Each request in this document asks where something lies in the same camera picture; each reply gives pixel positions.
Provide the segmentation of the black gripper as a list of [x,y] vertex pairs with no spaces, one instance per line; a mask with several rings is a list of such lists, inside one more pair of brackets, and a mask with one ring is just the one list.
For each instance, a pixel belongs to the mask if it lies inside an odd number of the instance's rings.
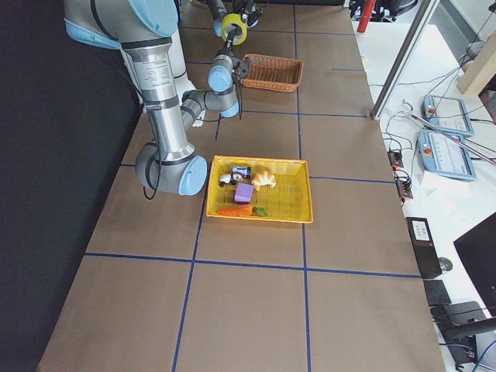
[[238,68],[241,65],[241,60],[234,54],[233,44],[231,42],[224,43],[221,54],[229,58],[233,68]]
[[246,19],[258,19],[264,12],[262,5],[257,5],[253,0],[233,0],[232,11],[244,16]]

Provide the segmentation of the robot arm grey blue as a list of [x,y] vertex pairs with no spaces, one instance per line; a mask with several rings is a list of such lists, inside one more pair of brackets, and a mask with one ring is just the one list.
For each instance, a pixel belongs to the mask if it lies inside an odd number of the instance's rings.
[[[212,27],[216,36],[221,36],[222,21],[228,15],[224,1],[205,1],[212,14]],[[267,5],[257,5],[255,1],[234,0],[232,12],[238,14],[247,29],[255,27]]]
[[234,88],[238,60],[232,48],[243,42],[246,25],[226,11],[221,1],[210,1],[215,31],[225,46],[215,56],[208,74],[208,90],[180,95],[170,59],[178,37],[179,15],[173,1],[65,1],[67,35],[76,41],[121,50],[133,87],[145,105],[154,141],[136,158],[136,176],[145,189],[195,195],[207,178],[207,162],[197,155],[186,131],[208,110],[221,118],[239,111]]

